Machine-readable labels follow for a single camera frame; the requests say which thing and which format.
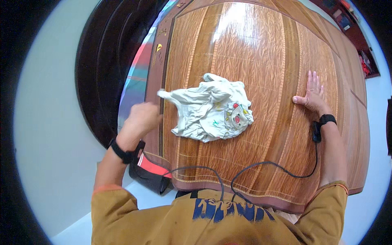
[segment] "white cloth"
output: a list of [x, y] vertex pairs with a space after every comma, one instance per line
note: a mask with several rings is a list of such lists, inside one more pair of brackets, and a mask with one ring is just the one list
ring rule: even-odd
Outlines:
[[238, 136], [253, 122], [244, 84], [211, 73], [203, 79], [196, 88], [158, 91], [178, 110], [178, 125], [171, 131], [202, 142]]

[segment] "black wrist strap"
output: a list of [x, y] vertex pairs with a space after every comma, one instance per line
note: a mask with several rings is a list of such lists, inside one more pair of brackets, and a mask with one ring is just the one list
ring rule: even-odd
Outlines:
[[143, 140], [139, 141], [138, 146], [134, 151], [127, 151], [124, 152], [116, 143], [116, 139], [113, 138], [110, 142], [110, 146], [112, 147], [115, 154], [123, 160], [124, 164], [137, 164], [139, 161], [139, 152], [140, 150], [143, 151], [146, 143]]
[[327, 122], [334, 122], [336, 124], [336, 119], [331, 114], [324, 114], [320, 117], [320, 122], [313, 121], [313, 141], [316, 143], [321, 142], [321, 126]]

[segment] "person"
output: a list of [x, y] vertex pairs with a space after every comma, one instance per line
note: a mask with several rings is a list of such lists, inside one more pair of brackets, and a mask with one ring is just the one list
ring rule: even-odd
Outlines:
[[[324, 87], [309, 71], [305, 97], [293, 103], [319, 117], [332, 114], [323, 100]], [[139, 140], [162, 120], [151, 103], [134, 105], [116, 137], [123, 151], [134, 151]], [[319, 189], [293, 224], [233, 194], [201, 190], [171, 205], [138, 210], [136, 198], [121, 188], [126, 165], [110, 147], [98, 166], [91, 200], [92, 244], [338, 244], [348, 196], [345, 147], [334, 122], [321, 126]]]

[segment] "finger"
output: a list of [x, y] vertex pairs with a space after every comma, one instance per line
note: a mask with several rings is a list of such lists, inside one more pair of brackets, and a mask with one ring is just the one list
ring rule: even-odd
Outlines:
[[306, 83], [306, 90], [311, 90], [312, 89], [312, 72], [309, 70], [308, 71], [308, 82]]
[[321, 98], [324, 98], [324, 85], [321, 85], [320, 96], [321, 96]]
[[312, 84], [313, 89], [316, 90], [317, 89], [317, 73], [316, 73], [316, 71], [313, 71], [312, 83], [313, 83]]
[[321, 84], [320, 84], [320, 77], [317, 76], [317, 89], [316, 89], [317, 92], [320, 92], [320, 86], [321, 86]]
[[298, 105], [306, 105], [307, 104], [307, 99], [304, 98], [304, 97], [301, 97], [301, 96], [294, 96], [293, 97], [293, 102], [295, 104], [298, 104]]

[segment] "black cable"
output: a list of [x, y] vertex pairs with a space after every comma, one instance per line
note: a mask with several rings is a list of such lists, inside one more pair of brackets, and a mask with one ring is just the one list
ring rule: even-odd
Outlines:
[[290, 173], [290, 172], [289, 172], [288, 170], [286, 170], [284, 167], [282, 167], [282, 166], [280, 166], [280, 165], [278, 165], [278, 164], [276, 164], [276, 163], [274, 163], [274, 162], [270, 162], [270, 161], [254, 163], [254, 164], [252, 164], [252, 165], [250, 165], [250, 166], [247, 166], [247, 167], [244, 168], [243, 170], [241, 170], [241, 171], [240, 171], [239, 173], [237, 173], [237, 175], [234, 176], [234, 178], [231, 180], [230, 187], [231, 187], [231, 190], [232, 190], [233, 193], [234, 193], [233, 198], [231, 199], [231, 202], [233, 202], [233, 201], [234, 201], [234, 197], [235, 197], [236, 195], [238, 195], [239, 197], [243, 198], [246, 202], [252, 203], [252, 202], [249, 201], [246, 197], [244, 197], [241, 193], [236, 192], [236, 191], [234, 190], [234, 188], [233, 188], [233, 183], [234, 183], [234, 180], [236, 180], [236, 178], [238, 178], [238, 176], [240, 176], [240, 174], [242, 174], [243, 172], [245, 172], [247, 169], [249, 169], [249, 168], [251, 168], [251, 167], [254, 167], [254, 166], [257, 166], [257, 165], [261, 165], [261, 164], [265, 164], [265, 163], [272, 164], [272, 165], [274, 165], [274, 166], [277, 166], [278, 168], [280, 168], [281, 170], [283, 170], [285, 173], [287, 173], [288, 175], [290, 175], [290, 176], [292, 176], [292, 177], [294, 177], [294, 178], [307, 178], [307, 177], [312, 176], [312, 174], [313, 174], [314, 171], [316, 170], [317, 162], [318, 162], [318, 156], [317, 156], [317, 142], [315, 142], [314, 145], [315, 145], [315, 148], [316, 148], [316, 163], [314, 164], [313, 171], [312, 171], [310, 174], [308, 174], [308, 175], [306, 175], [306, 176], [298, 176], [298, 175], [295, 175], [295, 174]]
[[212, 169], [212, 168], [210, 168], [210, 167], [204, 167], [204, 166], [186, 166], [186, 167], [180, 167], [180, 168], [177, 168], [177, 169], [173, 169], [173, 170], [171, 170], [171, 171], [169, 171], [167, 168], [165, 168], [165, 169], [168, 170], [169, 172], [167, 172], [167, 173], [165, 173], [165, 174], [162, 174], [162, 176], [171, 174], [172, 172], [175, 172], [175, 171], [177, 171], [177, 170], [182, 170], [182, 169], [193, 169], [193, 168], [209, 169], [209, 170], [214, 171], [215, 175], [218, 177], [219, 183], [221, 184], [221, 198], [220, 198], [219, 200], [220, 200], [220, 201], [223, 201], [223, 194], [224, 194], [225, 187], [223, 186], [222, 179], [220, 178], [219, 174], [218, 174], [214, 169]]
[[[265, 164], [265, 163], [272, 164], [272, 165], [274, 165], [274, 166], [277, 166], [278, 168], [280, 168], [281, 170], [283, 170], [285, 173], [287, 173], [288, 175], [290, 175], [290, 176], [292, 176], [292, 177], [294, 177], [294, 178], [307, 178], [307, 177], [312, 176], [312, 175], [314, 174], [315, 170], [316, 170], [317, 162], [318, 162], [317, 142], [315, 142], [315, 148], [316, 148], [316, 163], [315, 163], [315, 165], [314, 165], [313, 171], [312, 171], [310, 174], [305, 175], [305, 176], [298, 176], [298, 175], [292, 174], [292, 173], [290, 173], [288, 170], [286, 170], [284, 167], [282, 167], [282, 166], [280, 166], [280, 165], [278, 165], [278, 164], [276, 164], [276, 163], [274, 163], [274, 162], [270, 162], [270, 161], [254, 163], [254, 164], [252, 164], [252, 165], [250, 165], [250, 166], [247, 166], [246, 168], [242, 169], [242, 170], [241, 170], [239, 173], [237, 173], [237, 175], [234, 176], [234, 178], [231, 180], [230, 187], [231, 187], [231, 190], [232, 190], [233, 193], [234, 193], [233, 198], [231, 199], [231, 202], [233, 202], [233, 201], [234, 201], [234, 197], [235, 197], [236, 195], [238, 195], [239, 197], [243, 198], [246, 202], [252, 203], [252, 202], [249, 201], [246, 197], [244, 197], [240, 192], [236, 192], [236, 191], [234, 190], [234, 188], [233, 188], [233, 183], [234, 183], [234, 180], [236, 180], [236, 179], [238, 178], [238, 176], [240, 176], [240, 174], [242, 174], [243, 172], [245, 172], [247, 169], [249, 169], [249, 168], [251, 168], [251, 167], [254, 167], [254, 166], [257, 166], [257, 165], [261, 165], [261, 164]], [[220, 183], [220, 185], [221, 185], [221, 198], [220, 198], [220, 201], [223, 201], [223, 194], [224, 194], [225, 187], [224, 187], [224, 185], [223, 185], [222, 179], [220, 178], [219, 174], [218, 174], [217, 171], [215, 171], [214, 169], [212, 169], [212, 168], [210, 168], [210, 167], [204, 167], [204, 166], [186, 166], [186, 167], [180, 167], [180, 168], [177, 168], [177, 169], [169, 170], [169, 169], [167, 169], [167, 168], [164, 167], [164, 166], [161, 166], [161, 167], [163, 167], [164, 169], [166, 169], [166, 170], [168, 171], [168, 172], [165, 173], [165, 174], [160, 174], [161, 176], [166, 176], [166, 175], [168, 175], [168, 174], [171, 174], [171, 173], [173, 173], [173, 172], [175, 172], [175, 171], [182, 170], [182, 169], [201, 168], [201, 169], [209, 169], [209, 170], [213, 171], [213, 172], [215, 173], [215, 175], [218, 177], [219, 183]]]

